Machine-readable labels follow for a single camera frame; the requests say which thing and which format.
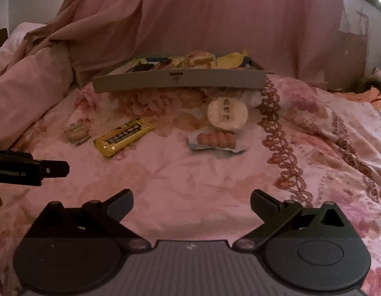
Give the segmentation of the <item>floral pink quilt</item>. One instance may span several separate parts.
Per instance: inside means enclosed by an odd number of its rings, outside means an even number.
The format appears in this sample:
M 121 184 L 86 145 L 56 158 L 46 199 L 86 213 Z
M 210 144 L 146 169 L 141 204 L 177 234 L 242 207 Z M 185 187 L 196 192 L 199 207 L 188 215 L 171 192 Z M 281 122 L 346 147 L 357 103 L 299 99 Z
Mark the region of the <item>floral pink quilt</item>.
M 239 155 L 190 150 L 188 135 L 207 127 L 208 103 L 224 95 L 248 106 L 239 138 L 248 149 Z M 94 146 L 94 139 L 137 118 L 154 130 L 111 158 Z M 90 139 L 66 143 L 63 130 L 78 122 L 89 127 Z M 260 223 L 249 205 L 256 188 L 307 207 L 334 201 L 373 259 L 364 292 L 381 295 L 381 111 L 369 103 L 276 75 L 262 91 L 97 94 L 87 86 L 68 93 L 14 148 L 38 159 L 65 160 L 70 173 L 40 187 L 0 186 L 0 295 L 20 293 L 13 253 L 48 202 L 80 206 L 123 188 L 135 196 L 125 226 L 151 241 L 237 239 Z

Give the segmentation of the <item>pink folded duvet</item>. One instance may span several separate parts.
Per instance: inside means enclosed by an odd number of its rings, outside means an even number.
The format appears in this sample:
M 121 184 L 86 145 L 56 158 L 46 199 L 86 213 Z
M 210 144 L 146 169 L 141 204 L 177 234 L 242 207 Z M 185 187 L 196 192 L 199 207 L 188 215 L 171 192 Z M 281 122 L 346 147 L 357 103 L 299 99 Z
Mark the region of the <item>pink folded duvet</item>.
M 58 43 L 15 58 L 21 43 L 40 23 L 21 23 L 0 47 L 0 150 L 15 141 L 59 103 L 73 82 L 68 48 Z

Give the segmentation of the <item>grey cardboard tray box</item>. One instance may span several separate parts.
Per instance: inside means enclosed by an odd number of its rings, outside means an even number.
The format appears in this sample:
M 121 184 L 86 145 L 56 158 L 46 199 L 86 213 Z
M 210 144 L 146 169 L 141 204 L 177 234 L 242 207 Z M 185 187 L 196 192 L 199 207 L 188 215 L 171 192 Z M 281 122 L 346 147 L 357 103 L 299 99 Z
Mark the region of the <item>grey cardboard tray box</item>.
M 182 57 L 127 59 L 92 78 L 95 92 L 146 88 L 243 88 L 260 89 L 267 73 L 247 51 L 215 55 L 215 61 L 196 68 L 178 68 Z

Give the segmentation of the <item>round white rice cracker pack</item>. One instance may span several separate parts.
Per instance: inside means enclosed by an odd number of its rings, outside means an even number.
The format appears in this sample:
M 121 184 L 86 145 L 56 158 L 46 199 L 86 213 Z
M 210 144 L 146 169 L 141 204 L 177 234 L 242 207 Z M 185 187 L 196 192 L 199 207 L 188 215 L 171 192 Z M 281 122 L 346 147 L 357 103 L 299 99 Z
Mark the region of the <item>round white rice cracker pack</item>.
M 207 107 L 209 123 L 224 131 L 236 132 L 248 120 L 248 108 L 240 100 L 229 97 L 218 97 Z

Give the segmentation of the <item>sausage snack blue packet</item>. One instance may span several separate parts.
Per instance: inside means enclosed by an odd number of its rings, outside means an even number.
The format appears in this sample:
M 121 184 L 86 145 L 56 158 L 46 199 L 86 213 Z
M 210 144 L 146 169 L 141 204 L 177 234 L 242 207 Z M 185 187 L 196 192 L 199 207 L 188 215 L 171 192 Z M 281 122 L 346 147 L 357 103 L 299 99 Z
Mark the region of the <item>sausage snack blue packet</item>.
M 187 137 L 191 150 L 222 150 L 234 154 L 248 149 L 233 132 L 201 130 Z

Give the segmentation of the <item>orange cloth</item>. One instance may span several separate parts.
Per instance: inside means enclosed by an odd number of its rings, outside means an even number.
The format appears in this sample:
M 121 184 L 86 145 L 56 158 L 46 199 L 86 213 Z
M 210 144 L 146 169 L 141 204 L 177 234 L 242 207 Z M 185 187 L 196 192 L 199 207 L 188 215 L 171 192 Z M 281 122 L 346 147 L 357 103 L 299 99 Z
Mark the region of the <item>orange cloth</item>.
M 372 87 L 363 93 L 335 92 L 334 95 L 337 98 L 343 98 L 353 102 L 369 103 L 375 110 L 381 111 L 381 92 L 377 88 Z

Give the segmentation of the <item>orange bread packet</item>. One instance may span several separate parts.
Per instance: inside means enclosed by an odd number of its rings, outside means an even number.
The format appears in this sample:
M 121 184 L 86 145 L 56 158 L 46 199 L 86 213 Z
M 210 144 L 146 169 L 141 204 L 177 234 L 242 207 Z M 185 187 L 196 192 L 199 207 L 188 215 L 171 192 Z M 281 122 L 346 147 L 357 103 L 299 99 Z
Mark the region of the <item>orange bread packet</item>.
M 200 66 L 208 65 L 215 61 L 215 56 L 209 52 L 196 50 L 188 55 L 182 57 L 178 68 L 196 68 Z

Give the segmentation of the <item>small green pastry packet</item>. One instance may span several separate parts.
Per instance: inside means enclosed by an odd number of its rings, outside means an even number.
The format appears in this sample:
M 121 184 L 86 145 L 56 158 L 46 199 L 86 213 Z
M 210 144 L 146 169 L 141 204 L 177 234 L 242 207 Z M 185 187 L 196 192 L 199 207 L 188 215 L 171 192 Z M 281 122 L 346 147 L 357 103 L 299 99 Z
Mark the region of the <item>small green pastry packet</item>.
M 70 124 L 63 130 L 63 140 L 66 143 L 79 146 L 89 139 L 90 129 L 82 122 Z

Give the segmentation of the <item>pink curtain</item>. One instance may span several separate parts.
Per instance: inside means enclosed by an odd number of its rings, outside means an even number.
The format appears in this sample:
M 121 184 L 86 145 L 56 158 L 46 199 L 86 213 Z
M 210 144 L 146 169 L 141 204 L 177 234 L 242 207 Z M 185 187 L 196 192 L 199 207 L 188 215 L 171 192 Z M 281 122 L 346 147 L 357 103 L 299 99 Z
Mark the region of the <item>pink curtain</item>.
M 80 84 L 119 61 L 248 50 L 267 71 L 321 82 L 343 0 L 64 0 L 15 61 L 66 43 Z

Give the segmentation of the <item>yellow snack bar packet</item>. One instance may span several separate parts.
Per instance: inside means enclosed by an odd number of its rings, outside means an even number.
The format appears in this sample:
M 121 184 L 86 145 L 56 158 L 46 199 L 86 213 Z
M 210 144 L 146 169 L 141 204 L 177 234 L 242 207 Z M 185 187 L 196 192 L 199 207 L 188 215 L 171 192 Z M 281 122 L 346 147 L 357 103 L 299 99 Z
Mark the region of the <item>yellow snack bar packet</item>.
M 120 150 L 154 130 L 154 125 L 141 118 L 133 119 L 94 139 L 94 146 L 106 158 L 111 158 Z

